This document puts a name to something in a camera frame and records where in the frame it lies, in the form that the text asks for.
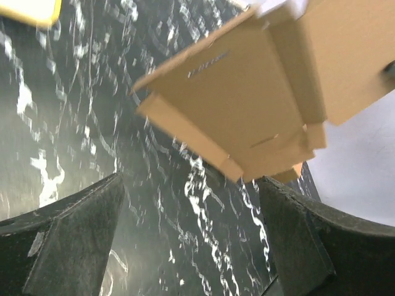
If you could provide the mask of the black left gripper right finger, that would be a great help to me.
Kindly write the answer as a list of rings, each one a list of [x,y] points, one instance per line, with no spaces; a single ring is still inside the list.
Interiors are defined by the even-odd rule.
[[[394,295],[394,227],[259,179],[260,206],[285,295]]]

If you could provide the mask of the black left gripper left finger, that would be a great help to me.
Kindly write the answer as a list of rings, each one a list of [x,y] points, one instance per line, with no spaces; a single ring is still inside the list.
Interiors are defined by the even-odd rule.
[[[1,221],[1,295],[99,295],[124,197],[113,173]]]

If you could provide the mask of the brown cardboard box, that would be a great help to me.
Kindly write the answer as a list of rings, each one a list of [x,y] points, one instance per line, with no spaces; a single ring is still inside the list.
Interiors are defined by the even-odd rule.
[[[247,1],[139,78],[138,113],[228,179],[290,180],[340,125],[394,89],[393,1]]]

